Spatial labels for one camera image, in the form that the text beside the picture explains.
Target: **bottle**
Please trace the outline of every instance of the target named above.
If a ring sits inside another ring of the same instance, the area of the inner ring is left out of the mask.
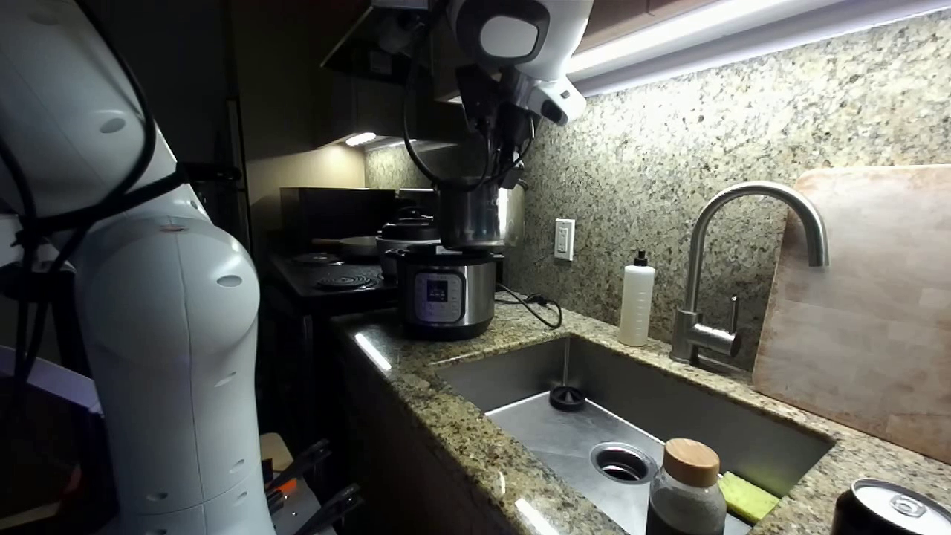
[[[635,254],[629,264],[625,264],[625,289],[622,289],[622,321],[617,339],[622,344],[645,344],[651,330],[651,306],[654,306],[654,264],[648,254]]]
[[[662,474],[651,481],[648,535],[721,535],[724,500],[718,456],[694,440],[662,447]]]

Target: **kitchen sink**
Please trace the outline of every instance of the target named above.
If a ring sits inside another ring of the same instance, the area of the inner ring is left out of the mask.
[[[662,440],[691,437],[738,474],[784,498],[836,443],[702,383],[675,379],[583,337],[437,367],[446,386],[470,398],[519,440],[561,484],[638,535]],[[552,408],[549,396],[584,404]],[[727,517],[727,535],[748,527]]]

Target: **stainless steel faucet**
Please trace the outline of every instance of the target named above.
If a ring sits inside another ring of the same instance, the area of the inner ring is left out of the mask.
[[[738,347],[740,347],[738,328],[718,330],[718,328],[697,321],[702,263],[703,263],[706,226],[721,206],[727,206],[732,199],[740,199],[740,197],[773,197],[773,199],[784,202],[791,211],[795,211],[795,218],[806,230],[809,264],[810,267],[830,264],[825,226],[809,199],[801,199],[791,187],[773,185],[773,181],[745,181],[745,185],[733,185],[733,187],[721,191],[718,197],[712,197],[706,202],[706,208],[702,211],[702,218],[694,220],[691,236],[690,236],[686,295],[683,295],[683,306],[677,309],[675,344],[672,344],[675,359],[691,359],[697,347],[706,347],[717,353],[738,353]]]

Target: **light switch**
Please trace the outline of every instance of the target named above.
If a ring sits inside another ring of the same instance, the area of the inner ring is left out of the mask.
[[[573,220],[555,218],[555,260],[573,263]]]

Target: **white bottle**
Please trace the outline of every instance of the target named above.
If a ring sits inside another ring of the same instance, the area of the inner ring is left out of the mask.
[[[617,321],[622,344],[648,341],[651,306],[654,306],[654,273],[656,272],[642,249],[629,264],[625,264],[622,321]]]

